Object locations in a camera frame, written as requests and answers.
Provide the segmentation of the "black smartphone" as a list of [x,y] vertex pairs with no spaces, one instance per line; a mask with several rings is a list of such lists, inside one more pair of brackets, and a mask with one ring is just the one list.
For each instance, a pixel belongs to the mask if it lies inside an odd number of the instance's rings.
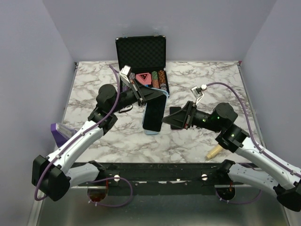
[[[169,113],[170,114],[174,114],[178,111],[181,110],[181,107],[170,107],[169,108]],[[176,114],[176,116],[173,116],[172,119],[171,119],[171,124],[170,124],[170,128],[171,130],[182,130],[183,129],[183,115],[180,113],[180,114]]]
[[145,134],[156,135],[161,131],[165,107],[166,96],[164,94],[146,104],[142,122]]

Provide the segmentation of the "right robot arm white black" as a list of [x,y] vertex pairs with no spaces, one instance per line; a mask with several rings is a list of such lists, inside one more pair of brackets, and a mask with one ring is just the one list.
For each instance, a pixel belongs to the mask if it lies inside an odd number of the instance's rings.
[[218,104],[211,114],[197,110],[189,101],[179,111],[163,118],[163,123],[180,129],[196,126],[217,132],[215,139],[225,150],[240,155],[255,164],[261,171],[224,161],[225,167],[216,173],[217,181],[223,185],[230,181],[257,187],[275,196],[284,207],[299,212],[301,210],[301,169],[260,145],[251,134],[237,126],[238,117],[228,103]]

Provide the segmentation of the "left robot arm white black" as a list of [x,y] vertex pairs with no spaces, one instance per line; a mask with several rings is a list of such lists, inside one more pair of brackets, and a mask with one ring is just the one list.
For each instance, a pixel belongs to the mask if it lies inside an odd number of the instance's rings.
[[96,107],[88,120],[65,144],[46,157],[38,155],[32,164],[32,184],[45,197],[58,201],[68,190],[90,182],[99,186],[104,182],[104,168],[94,161],[73,168],[74,162],[97,140],[107,134],[118,120],[115,112],[138,103],[166,101],[167,94],[160,89],[146,87],[135,81],[125,92],[111,84],[102,85],[96,97]]

